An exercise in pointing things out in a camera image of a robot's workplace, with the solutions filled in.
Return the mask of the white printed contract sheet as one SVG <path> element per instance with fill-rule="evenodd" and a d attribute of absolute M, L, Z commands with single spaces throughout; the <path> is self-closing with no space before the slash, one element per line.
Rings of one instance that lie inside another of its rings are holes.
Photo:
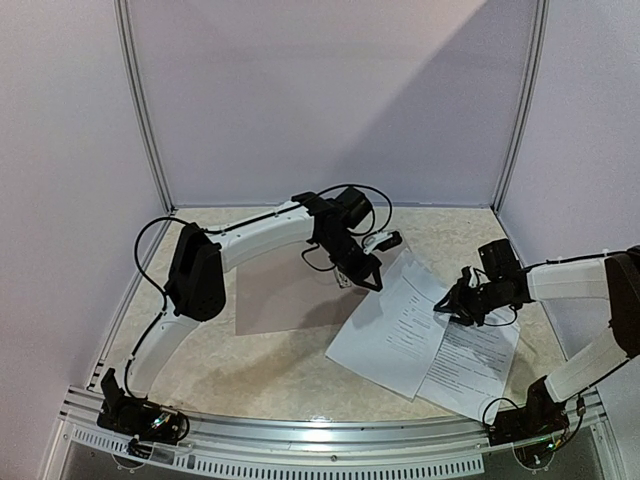
<path fill-rule="evenodd" d="M 491 425 L 503 398 L 519 336 L 517 325 L 448 325 L 417 396 Z"/>

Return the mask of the white form sheet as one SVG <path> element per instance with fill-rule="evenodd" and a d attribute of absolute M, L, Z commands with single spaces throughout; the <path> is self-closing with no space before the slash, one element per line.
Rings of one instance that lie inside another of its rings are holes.
<path fill-rule="evenodd" d="M 444 338 L 448 317 L 434 311 L 441 282 L 408 248 L 344 323 L 325 356 L 406 399 L 415 398 Z"/>

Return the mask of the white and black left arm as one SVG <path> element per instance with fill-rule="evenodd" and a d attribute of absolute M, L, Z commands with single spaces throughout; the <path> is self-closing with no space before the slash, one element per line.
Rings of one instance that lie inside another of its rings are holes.
<path fill-rule="evenodd" d="M 160 312 L 124 364 L 126 393 L 147 396 L 179 345 L 224 310 L 227 272 L 280 247 L 298 242 L 320 247 L 332 268 L 352 284 L 380 291 L 381 262 L 358 243 L 353 232 L 373 206 L 359 186 L 346 184 L 338 189 L 335 198 L 324 193 L 297 194 L 268 213 L 214 229 L 183 223 L 167 281 L 157 288 Z"/>

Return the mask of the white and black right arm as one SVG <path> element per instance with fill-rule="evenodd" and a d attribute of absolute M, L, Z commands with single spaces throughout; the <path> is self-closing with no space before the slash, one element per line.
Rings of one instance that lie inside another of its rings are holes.
<path fill-rule="evenodd" d="M 553 317 L 566 313 L 577 326 L 590 321 L 585 345 L 529 388 L 536 398 L 517 415 L 517 427 L 537 436 L 556 417 L 554 404 L 592 388 L 639 354 L 639 249 L 546 260 L 523 265 L 509 239 L 478 250 L 481 269 L 462 268 L 434 310 L 463 326 L 485 326 L 499 309 L 540 304 Z"/>

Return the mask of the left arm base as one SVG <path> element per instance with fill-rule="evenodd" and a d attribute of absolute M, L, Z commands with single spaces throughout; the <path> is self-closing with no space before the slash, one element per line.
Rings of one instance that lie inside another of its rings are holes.
<path fill-rule="evenodd" d="M 182 412 L 128 395 L 109 368 L 101 380 L 103 403 L 96 424 L 138 442 L 177 445 L 190 433 L 190 420 Z"/>

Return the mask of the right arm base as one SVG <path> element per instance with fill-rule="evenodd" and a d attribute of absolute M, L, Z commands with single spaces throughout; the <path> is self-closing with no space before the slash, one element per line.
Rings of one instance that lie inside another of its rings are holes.
<path fill-rule="evenodd" d="M 481 416 L 481 423 L 488 435 L 489 444 L 497 446 L 549 435 L 569 429 L 570 421 L 566 404 L 573 397 L 581 397 L 581 392 L 570 395 L 565 400 L 554 400 L 544 376 L 532 383 L 526 393 L 526 402 L 518 407 L 511 399 L 499 397 L 490 402 Z M 511 409 L 498 411 L 492 422 L 487 421 L 488 410 L 501 401 L 512 405 Z"/>

